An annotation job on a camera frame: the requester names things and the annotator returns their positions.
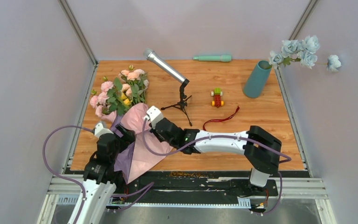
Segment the dark red printed ribbon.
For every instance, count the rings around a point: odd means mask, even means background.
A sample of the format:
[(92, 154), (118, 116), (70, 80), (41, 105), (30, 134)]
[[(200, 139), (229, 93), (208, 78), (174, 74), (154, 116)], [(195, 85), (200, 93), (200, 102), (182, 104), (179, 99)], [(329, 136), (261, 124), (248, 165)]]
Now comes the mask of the dark red printed ribbon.
[(202, 130), (203, 130), (203, 131), (206, 131), (206, 124), (208, 124), (208, 123), (220, 123), (220, 122), (224, 122), (224, 121), (227, 121), (227, 120), (232, 119), (232, 118), (237, 114), (237, 112), (238, 112), (239, 110), (240, 110), (240, 107), (237, 106), (235, 112), (234, 112), (233, 114), (231, 114), (230, 116), (224, 118), (224, 119), (210, 119), (210, 120), (207, 120), (207, 121), (203, 124)]

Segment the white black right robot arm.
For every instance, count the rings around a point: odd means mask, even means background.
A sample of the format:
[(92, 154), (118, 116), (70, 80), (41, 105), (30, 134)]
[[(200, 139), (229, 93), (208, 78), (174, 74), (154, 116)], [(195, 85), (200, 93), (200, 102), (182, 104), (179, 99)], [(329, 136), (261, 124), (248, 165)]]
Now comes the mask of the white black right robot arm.
[(151, 132), (160, 142), (168, 143), (175, 152), (203, 154), (223, 152), (243, 155), (251, 163), (252, 170), (248, 190), (254, 195), (266, 189), (267, 180), (278, 173), (282, 142), (259, 126), (237, 133), (212, 133), (200, 129), (181, 129), (168, 119), (160, 121), (144, 119), (144, 131)]

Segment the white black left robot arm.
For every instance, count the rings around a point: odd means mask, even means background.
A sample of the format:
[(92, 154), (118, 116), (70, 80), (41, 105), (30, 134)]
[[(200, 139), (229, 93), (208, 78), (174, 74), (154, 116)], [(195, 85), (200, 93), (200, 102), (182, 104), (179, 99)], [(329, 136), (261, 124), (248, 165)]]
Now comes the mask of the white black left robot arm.
[(69, 224), (100, 222), (110, 196), (124, 188), (124, 180), (114, 170), (117, 156), (135, 143), (135, 132), (116, 125), (114, 130), (98, 122), (91, 132), (97, 137), (96, 151), (86, 164), (82, 189)]

